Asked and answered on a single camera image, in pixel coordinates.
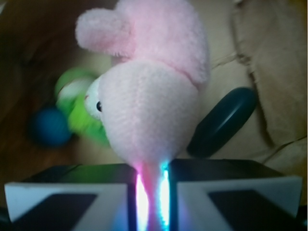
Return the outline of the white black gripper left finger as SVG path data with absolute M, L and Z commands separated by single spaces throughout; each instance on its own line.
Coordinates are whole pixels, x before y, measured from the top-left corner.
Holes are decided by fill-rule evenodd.
M 5 185 L 16 231 L 134 231 L 136 172 L 125 164 L 55 166 Z

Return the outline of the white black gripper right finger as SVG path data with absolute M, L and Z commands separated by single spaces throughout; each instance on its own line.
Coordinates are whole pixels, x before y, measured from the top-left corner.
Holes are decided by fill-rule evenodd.
M 249 160 L 169 165 L 172 231 L 300 231 L 302 179 Z

